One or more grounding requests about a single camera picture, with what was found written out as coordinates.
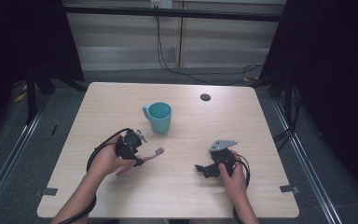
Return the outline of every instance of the table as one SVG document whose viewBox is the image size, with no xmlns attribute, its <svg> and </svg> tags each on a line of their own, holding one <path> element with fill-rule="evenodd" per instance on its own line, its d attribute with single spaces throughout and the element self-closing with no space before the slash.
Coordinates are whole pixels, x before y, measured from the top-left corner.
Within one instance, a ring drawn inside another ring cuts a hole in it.
<svg viewBox="0 0 358 224">
<path fill-rule="evenodd" d="M 210 101 L 200 96 L 207 93 Z M 142 107 L 163 101 L 172 107 L 168 133 L 153 133 Z M 123 128 L 140 129 L 148 139 L 137 156 L 165 152 L 121 177 L 109 175 L 97 191 L 89 214 L 101 218 L 232 218 L 232 203 L 220 177 L 204 178 L 195 164 L 209 165 L 216 139 L 250 163 L 249 200 L 257 217 L 296 217 L 298 207 L 269 132 L 255 90 L 173 84 L 92 83 L 76 115 L 62 154 L 48 182 L 58 189 L 44 195 L 40 217 L 54 217 L 86 173 L 92 150 Z"/>
</svg>

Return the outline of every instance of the mug handle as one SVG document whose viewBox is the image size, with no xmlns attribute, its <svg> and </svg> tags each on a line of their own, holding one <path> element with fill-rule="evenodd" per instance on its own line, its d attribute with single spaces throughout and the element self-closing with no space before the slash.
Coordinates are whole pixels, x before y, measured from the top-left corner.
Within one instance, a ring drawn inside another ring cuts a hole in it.
<svg viewBox="0 0 358 224">
<path fill-rule="evenodd" d="M 146 117 L 148 120 L 150 120 L 149 107 L 150 107 L 150 105 L 144 105 L 144 107 L 143 107 L 143 111 L 144 111 L 145 117 Z"/>
</svg>

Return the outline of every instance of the teal mug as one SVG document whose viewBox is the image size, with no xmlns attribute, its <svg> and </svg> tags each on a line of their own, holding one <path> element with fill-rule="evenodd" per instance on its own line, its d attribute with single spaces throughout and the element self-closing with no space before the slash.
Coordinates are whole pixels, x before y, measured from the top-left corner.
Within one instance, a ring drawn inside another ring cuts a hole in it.
<svg viewBox="0 0 358 224">
<path fill-rule="evenodd" d="M 162 102 L 144 105 L 145 117 L 150 121 L 152 130 L 155 133 L 165 134 L 171 126 L 171 107 Z"/>
</svg>

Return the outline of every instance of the human hand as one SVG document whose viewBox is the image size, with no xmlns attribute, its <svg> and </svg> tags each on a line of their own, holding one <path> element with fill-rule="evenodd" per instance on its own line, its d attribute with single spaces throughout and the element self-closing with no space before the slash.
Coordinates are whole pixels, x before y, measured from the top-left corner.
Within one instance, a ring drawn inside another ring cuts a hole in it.
<svg viewBox="0 0 358 224">
<path fill-rule="evenodd" d="M 89 168 L 89 173 L 97 173 L 98 175 L 110 175 L 119 167 L 133 166 L 136 161 L 122 160 L 116 155 L 116 142 L 121 135 L 114 137 L 108 142 L 108 145 L 101 149 Z"/>
<path fill-rule="evenodd" d="M 241 160 L 241 157 L 234 150 L 231 150 L 237 161 Z M 235 163 L 234 172 L 230 176 L 227 172 L 226 166 L 223 163 L 219 164 L 219 171 L 223 178 L 226 192 L 233 202 L 238 199 L 247 197 L 246 195 L 246 181 L 245 175 L 243 174 L 242 164 L 239 162 Z"/>
</svg>

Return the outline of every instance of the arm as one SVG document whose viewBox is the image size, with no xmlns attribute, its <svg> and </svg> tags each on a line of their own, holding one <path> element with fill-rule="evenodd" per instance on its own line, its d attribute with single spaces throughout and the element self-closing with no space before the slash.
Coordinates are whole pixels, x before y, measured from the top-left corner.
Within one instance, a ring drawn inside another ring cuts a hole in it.
<svg viewBox="0 0 358 224">
<path fill-rule="evenodd" d="M 110 142 L 115 143 L 118 136 Z M 120 159 L 115 152 L 116 145 L 107 145 L 95 157 L 89 171 L 84 175 L 74 194 L 63 206 L 51 223 L 60 223 L 69 217 L 84 211 L 92 202 L 103 179 L 115 172 L 119 167 L 131 166 L 135 161 Z M 89 216 L 84 216 L 76 223 L 87 223 Z"/>
<path fill-rule="evenodd" d="M 241 159 L 241 157 L 237 155 L 235 158 L 237 160 Z M 246 194 L 245 175 L 243 174 L 242 165 L 239 162 L 235 164 L 232 176 L 228 175 L 226 166 L 223 163 L 219 164 L 219 170 L 225 184 L 226 192 L 234 203 L 240 220 L 245 224 L 258 224 L 257 217 Z"/>
</svg>

